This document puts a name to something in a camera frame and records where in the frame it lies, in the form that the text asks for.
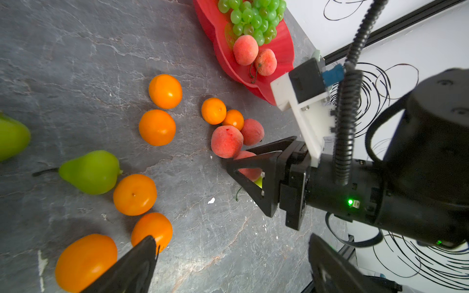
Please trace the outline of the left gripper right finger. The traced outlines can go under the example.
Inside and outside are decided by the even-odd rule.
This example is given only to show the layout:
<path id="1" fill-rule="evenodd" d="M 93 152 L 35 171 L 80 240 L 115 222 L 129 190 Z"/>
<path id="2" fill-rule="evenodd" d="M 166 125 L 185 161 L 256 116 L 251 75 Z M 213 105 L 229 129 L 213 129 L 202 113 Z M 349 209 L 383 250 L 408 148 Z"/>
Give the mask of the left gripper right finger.
<path id="1" fill-rule="evenodd" d="M 312 281 L 309 293 L 387 293 L 388 289 L 362 275 L 337 251 L 312 234 L 309 240 Z"/>

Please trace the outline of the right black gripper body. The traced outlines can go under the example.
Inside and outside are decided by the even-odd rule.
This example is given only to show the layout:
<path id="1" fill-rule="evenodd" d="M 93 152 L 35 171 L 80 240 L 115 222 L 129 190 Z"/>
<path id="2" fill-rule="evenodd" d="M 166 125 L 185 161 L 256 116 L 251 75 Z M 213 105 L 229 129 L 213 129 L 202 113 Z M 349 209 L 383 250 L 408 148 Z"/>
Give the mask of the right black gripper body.
<path id="1" fill-rule="evenodd" d="M 279 207 L 286 212 L 285 225 L 299 231 L 304 217 L 305 185 L 311 156 L 306 143 L 295 140 L 282 153 L 286 156 L 285 178 L 280 183 Z"/>

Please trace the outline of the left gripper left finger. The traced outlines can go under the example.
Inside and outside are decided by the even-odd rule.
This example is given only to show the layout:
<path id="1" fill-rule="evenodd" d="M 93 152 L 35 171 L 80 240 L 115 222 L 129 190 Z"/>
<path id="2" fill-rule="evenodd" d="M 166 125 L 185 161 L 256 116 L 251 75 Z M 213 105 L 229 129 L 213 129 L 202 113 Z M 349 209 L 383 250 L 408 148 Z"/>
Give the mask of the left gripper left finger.
<path id="1" fill-rule="evenodd" d="M 85 288 L 85 293 L 147 293 L 160 248 L 152 236 L 145 237 L 101 277 Z"/>

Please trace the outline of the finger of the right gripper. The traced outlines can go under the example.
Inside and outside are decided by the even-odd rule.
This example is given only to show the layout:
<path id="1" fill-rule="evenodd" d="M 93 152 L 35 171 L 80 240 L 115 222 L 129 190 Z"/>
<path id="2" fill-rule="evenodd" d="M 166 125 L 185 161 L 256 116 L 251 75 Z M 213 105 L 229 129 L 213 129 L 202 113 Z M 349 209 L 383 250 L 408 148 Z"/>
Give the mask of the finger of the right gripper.
<path id="1" fill-rule="evenodd" d="M 231 159 L 226 165 L 228 174 L 250 195 L 265 216 L 270 218 L 275 215 L 279 202 L 277 160 L 281 154 L 281 151 L 275 151 L 239 160 Z M 239 170 L 242 168 L 260 168 L 265 174 L 263 188 L 241 174 Z"/>
<path id="2" fill-rule="evenodd" d="M 250 148 L 247 151 L 256 155 L 265 155 L 268 153 L 286 153 L 287 155 L 290 155 L 293 152 L 293 147 L 296 142 L 296 139 L 296 136 L 291 136 L 285 139 L 280 139 L 275 142 L 271 142 L 269 144 Z"/>

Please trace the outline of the lone pink peach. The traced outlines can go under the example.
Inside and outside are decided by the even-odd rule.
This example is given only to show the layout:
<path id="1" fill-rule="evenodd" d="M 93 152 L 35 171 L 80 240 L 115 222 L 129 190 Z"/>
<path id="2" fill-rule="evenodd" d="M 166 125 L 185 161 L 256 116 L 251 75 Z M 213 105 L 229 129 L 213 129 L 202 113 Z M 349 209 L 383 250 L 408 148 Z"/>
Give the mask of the lone pink peach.
<path id="1" fill-rule="evenodd" d="M 262 50 L 254 63 L 250 65 L 249 76 L 251 83 L 255 84 L 258 76 L 271 76 L 277 69 L 277 58 L 271 49 Z"/>

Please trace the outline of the red flower-shaped bowl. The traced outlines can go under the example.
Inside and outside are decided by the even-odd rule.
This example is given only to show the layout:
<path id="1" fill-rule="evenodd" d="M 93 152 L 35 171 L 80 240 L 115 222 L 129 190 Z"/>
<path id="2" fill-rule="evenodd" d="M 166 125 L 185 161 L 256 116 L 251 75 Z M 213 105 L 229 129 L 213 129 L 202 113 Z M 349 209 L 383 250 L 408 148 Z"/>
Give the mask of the red flower-shaped bowl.
<path id="1" fill-rule="evenodd" d="M 199 22 L 215 56 L 232 79 L 274 105 L 271 83 L 293 69 L 294 45 L 281 16 L 267 22 L 246 2 L 194 1 Z"/>

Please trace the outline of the pink peach bottom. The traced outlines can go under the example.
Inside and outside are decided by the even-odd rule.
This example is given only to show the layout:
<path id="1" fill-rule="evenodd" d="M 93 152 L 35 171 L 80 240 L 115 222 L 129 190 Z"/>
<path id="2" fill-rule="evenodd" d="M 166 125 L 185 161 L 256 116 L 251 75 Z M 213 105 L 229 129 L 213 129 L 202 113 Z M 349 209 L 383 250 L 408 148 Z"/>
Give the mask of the pink peach bottom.
<path id="1" fill-rule="evenodd" d="M 233 45 L 236 62 L 241 66 L 252 64 L 258 56 L 259 47 L 251 35 L 240 36 Z"/>

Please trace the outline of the green grape bunch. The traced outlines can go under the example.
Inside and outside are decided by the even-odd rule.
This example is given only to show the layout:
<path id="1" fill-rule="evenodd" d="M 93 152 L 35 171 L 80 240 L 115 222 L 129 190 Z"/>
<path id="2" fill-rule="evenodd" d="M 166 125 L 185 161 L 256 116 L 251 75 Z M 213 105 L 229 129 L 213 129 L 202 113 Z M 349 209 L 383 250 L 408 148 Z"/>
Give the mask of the green grape bunch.
<path id="1" fill-rule="evenodd" d="M 228 19 L 225 30 L 229 36 L 238 39 L 250 35 L 260 46 L 270 44 L 277 37 L 277 27 L 287 9 L 284 0 L 219 0 L 216 4 Z"/>

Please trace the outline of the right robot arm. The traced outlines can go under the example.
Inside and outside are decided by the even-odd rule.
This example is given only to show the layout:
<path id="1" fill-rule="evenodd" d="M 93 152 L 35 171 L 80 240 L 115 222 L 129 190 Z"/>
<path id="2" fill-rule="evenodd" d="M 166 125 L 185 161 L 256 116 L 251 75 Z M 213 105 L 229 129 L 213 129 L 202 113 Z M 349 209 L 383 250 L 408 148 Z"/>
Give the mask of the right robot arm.
<path id="1" fill-rule="evenodd" d="M 227 162 L 228 174 L 266 216 L 277 208 L 298 229 L 312 206 L 432 246 L 469 239 L 469 72 L 427 78 L 378 116 L 365 136 L 369 161 L 352 157 L 352 116 L 362 74 L 340 86 L 336 143 L 317 167 L 295 137 Z"/>

